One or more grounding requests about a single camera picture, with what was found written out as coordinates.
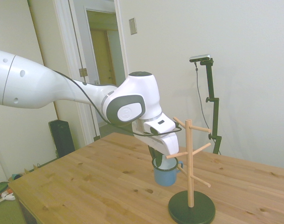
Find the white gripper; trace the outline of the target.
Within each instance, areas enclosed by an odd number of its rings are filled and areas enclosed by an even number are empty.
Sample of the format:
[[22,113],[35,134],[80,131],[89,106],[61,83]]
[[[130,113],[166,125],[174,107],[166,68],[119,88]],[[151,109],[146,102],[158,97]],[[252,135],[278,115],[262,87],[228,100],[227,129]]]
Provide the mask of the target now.
[[[167,133],[175,130],[175,123],[173,121],[156,120],[145,122],[142,126],[145,130],[139,130],[137,120],[132,123],[132,130],[135,133],[144,134],[150,133],[151,128],[156,130],[158,134]],[[156,167],[160,167],[162,164],[162,158],[164,155],[176,154],[179,151],[178,139],[175,133],[168,133],[158,136],[139,136],[134,135],[137,139],[148,145],[149,153],[152,159],[155,159]]]

